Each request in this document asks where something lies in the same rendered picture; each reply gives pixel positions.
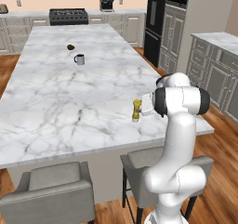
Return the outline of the grey side cabinet run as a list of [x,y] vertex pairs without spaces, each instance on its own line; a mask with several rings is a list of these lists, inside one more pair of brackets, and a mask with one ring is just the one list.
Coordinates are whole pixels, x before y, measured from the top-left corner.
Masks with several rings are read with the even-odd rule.
[[238,37],[193,33],[186,74],[206,90],[211,103],[238,125]]

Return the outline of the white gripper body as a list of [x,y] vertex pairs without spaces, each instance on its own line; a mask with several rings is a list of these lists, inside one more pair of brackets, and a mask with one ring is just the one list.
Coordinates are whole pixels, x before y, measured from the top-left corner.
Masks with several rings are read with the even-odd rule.
[[151,114],[153,111],[152,93],[142,96],[140,112],[143,116]]

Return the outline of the grey base cabinet run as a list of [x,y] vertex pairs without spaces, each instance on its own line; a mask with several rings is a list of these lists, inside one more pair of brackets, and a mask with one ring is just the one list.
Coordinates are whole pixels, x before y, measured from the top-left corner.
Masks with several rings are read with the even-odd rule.
[[[132,47],[143,47],[144,9],[87,12],[90,24],[109,23]],[[20,54],[34,26],[49,26],[47,11],[11,12],[0,15],[0,55]]]

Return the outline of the grey mug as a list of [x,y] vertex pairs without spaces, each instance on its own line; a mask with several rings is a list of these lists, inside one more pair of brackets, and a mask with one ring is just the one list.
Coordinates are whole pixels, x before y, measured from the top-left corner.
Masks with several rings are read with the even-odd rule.
[[73,59],[74,59],[74,62],[78,65],[85,64],[85,56],[83,54],[77,54]]

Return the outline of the yellow mustard bottle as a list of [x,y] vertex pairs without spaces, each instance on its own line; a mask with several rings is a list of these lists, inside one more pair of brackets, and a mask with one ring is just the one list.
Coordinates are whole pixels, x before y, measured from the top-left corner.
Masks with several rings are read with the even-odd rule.
[[132,121],[137,122],[139,120],[139,113],[140,113],[140,105],[141,105],[141,100],[140,99],[135,99],[133,101],[133,114],[132,114]]

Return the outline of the black stove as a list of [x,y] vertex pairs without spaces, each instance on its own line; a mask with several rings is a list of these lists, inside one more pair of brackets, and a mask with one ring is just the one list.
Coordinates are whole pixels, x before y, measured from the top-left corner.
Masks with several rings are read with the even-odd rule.
[[88,15],[84,8],[51,8],[49,22],[51,26],[88,24]]

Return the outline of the black fridge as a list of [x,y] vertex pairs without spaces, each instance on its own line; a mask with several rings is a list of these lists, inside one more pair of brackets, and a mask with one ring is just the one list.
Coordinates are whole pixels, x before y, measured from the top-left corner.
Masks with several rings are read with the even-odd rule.
[[166,0],[148,0],[145,26],[144,57],[158,66]]

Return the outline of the black coffee machine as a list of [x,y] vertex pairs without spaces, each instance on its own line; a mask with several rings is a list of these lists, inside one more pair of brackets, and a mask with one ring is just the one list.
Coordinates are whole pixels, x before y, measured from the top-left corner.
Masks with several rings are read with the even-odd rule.
[[114,0],[99,0],[99,9],[102,12],[113,12]]

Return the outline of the grey tall cabinet run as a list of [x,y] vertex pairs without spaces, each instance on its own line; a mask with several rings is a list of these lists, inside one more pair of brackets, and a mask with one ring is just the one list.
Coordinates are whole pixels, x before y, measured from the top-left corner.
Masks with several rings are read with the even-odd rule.
[[159,67],[166,73],[173,73],[177,70],[185,18],[184,8],[165,6]]

